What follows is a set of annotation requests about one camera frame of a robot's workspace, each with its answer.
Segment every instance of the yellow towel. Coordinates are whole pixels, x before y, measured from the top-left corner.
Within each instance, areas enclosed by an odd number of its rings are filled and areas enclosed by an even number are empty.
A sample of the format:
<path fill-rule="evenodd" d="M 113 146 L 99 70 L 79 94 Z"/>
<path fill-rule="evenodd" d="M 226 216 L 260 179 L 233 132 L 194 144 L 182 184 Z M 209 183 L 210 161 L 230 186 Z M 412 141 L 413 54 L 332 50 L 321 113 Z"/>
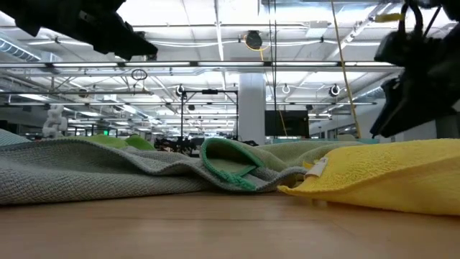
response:
<path fill-rule="evenodd" d="M 460 215 L 460 140 L 341 147 L 296 196 L 402 212 Z"/>

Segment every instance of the desk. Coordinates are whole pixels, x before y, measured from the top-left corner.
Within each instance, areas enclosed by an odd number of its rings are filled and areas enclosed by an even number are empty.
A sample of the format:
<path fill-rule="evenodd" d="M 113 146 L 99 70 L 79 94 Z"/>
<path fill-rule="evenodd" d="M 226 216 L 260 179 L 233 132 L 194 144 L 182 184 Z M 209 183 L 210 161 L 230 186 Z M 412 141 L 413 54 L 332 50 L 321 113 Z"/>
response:
<path fill-rule="evenodd" d="M 460 218 L 196 193 L 0 208 L 2 259 L 458 258 Z"/>

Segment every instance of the towel label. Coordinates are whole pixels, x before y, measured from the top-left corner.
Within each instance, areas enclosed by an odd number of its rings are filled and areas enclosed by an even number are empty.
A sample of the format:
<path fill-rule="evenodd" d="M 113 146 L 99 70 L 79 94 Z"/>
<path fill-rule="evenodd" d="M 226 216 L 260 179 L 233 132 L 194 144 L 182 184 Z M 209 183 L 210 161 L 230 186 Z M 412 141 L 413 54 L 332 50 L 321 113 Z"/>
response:
<path fill-rule="evenodd" d="M 310 170 L 308 170 L 308 173 L 305 174 L 304 178 L 309 176 L 321 177 L 326 165 L 328 165 L 328 158 L 321 158 Z"/>

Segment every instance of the white column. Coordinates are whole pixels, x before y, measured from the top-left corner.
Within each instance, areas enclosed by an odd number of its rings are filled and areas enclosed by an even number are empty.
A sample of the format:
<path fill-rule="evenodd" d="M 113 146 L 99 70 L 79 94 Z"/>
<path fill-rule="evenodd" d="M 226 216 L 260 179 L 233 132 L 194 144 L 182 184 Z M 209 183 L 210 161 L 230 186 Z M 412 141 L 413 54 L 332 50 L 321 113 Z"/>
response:
<path fill-rule="evenodd" d="M 262 73 L 239 76 L 239 139 L 265 144 L 265 79 Z"/>

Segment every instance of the green edge trim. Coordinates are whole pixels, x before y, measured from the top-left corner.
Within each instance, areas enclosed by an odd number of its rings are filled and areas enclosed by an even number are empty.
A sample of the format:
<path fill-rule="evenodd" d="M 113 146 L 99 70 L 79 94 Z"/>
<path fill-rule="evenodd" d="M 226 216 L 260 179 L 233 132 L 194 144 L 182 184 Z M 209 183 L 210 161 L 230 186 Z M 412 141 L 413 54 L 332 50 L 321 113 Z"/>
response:
<path fill-rule="evenodd" d="M 230 173 L 226 172 L 224 170 L 217 170 L 209 161 L 208 155 L 206 153 L 208 149 L 208 145 L 210 143 L 220 143 L 222 145 L 229 145 L 230 147 L 234 148 L 236 151 L 242 153 L 243 155 L 247 156 L 253 163 L 256 165 L 249 166 L 247 169 L 242 170 L 238 173 Z M 261 168 L 265 167 L 265 164 L 254 154 L 250 153 L 248 150 L 244 149 L 241 146 L 235 145 L 229 140 L 224 140 L 224 139 L 208 139 L 206 140 L 202 145 L 201 145 L 201 159 L 203 160 L 203 163 L 205 167 L 210 170 L 210 172 L 216 174 L 218 177 L 224 179 L 225 181 L 228 181 L 229 183 L 235 184 L 242 189 L 246 191 L 255 191 L 256 186 L 251 183 L 250 181 L 243 179 L 241 176 L 249 173 L 250 171 L 254 170 L 255 168 Z"/>

